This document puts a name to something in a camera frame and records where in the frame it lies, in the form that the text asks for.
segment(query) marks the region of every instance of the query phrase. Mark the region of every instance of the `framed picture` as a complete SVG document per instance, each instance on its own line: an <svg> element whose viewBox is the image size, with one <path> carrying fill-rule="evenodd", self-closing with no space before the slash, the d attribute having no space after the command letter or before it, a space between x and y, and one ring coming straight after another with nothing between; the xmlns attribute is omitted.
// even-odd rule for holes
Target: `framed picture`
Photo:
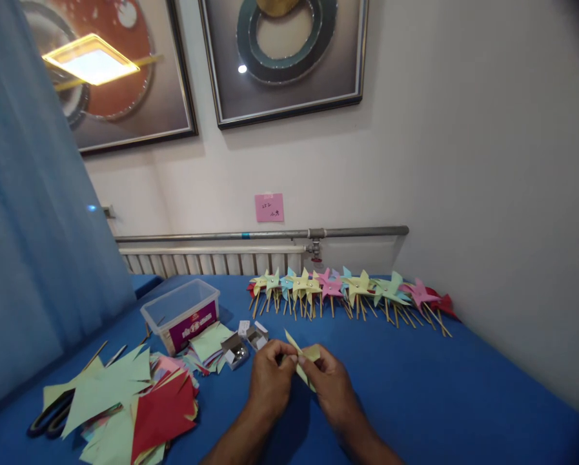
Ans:
<svg viewBox="0 0 579 465"><path fill-rule="evenodd" d="M362 100L368 0L199 5L220 129Z"/></svg>
<svg viewBox="0 0 579 465"><path fill-rule="evenodd" d="M82 155L197 134L175 1L21 0ZM99 63L97 56L70 59L67 70L47 60L90 36L136 70L92 84L80 72Z"/></svg>

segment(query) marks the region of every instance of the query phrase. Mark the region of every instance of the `scissors handle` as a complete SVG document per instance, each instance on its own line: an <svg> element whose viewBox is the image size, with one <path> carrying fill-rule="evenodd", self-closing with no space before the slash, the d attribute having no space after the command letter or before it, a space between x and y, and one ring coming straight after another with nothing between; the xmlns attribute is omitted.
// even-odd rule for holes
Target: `scissors handle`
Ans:
<svg viewBox="0 0 579 465"><path fill-rule="evenodd" d="M39 416L31 423L29 429L26 431L26 435L29 437L38 437L47 432L50 429L50 425L53 421L57 420L63 415L64 411L70 411L70 406L72 405L72 399L74 398L74 392L63 393L55 402L46 408Z"/></svg>

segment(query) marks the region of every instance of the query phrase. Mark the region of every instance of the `blue curtain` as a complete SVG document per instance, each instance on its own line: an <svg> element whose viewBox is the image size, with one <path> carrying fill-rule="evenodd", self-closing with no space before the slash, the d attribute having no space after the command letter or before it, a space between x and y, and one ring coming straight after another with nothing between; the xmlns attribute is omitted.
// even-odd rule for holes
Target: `blue curtain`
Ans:
<svg viewBox="0 0 579 465"><path fill-rule="evenodd" d="M0 398L134 299L19 0L0 0Z"/></svg>

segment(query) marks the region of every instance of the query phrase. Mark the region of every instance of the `ceiling light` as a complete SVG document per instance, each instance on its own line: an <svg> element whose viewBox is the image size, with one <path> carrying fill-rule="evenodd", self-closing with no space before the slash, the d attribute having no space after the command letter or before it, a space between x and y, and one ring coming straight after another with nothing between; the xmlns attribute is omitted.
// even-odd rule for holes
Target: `ceiling light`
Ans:
<svg viewBox="0 0 579 465"><path fill-rule="evenodd" d="M139 71L139 67L96 34L76 39L42 57L93 85L105 84Z"/></svg>

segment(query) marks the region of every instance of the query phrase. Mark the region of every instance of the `plastic container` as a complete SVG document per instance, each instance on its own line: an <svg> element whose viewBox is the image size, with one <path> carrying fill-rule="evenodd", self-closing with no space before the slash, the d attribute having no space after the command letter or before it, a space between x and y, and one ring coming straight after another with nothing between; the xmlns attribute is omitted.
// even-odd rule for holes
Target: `plastic container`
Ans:
<svg viewBox="0 0 579 465"><path fill-rule="evenodd" d="M152 332L162 339L168 354L173 356L218 320L219 296L218 289L195 279L147 302L141 313Z"/></svg>

